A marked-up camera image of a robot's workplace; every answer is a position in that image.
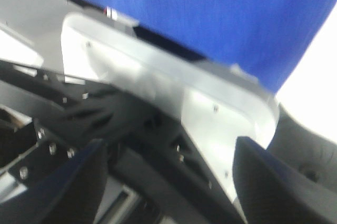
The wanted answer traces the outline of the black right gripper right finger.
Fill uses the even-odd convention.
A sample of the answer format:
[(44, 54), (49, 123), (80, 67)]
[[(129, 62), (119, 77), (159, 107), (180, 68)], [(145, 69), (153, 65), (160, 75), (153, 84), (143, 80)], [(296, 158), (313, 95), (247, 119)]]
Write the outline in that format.
[(237, 137), (232, 170), (248, 223), (336, 223), (336, 194), (250, 137)]

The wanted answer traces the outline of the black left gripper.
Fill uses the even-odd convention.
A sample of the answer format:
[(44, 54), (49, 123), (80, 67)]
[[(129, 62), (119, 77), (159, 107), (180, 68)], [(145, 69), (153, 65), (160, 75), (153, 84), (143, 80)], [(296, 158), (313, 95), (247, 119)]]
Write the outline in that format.
[(91, 141), (107, 149), (93, 223), (241, 223), (182, 124), (114, 86), (1, 61), (1, 204), (27, 191)]

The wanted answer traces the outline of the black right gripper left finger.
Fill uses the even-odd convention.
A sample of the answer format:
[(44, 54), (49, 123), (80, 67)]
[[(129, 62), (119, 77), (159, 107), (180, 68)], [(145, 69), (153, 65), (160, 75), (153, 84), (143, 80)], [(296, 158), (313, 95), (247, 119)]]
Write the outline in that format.
[(91, 141), (32, 188), (1, 204), (1, 223), (93, 223), (107, 181), (107, 149)]

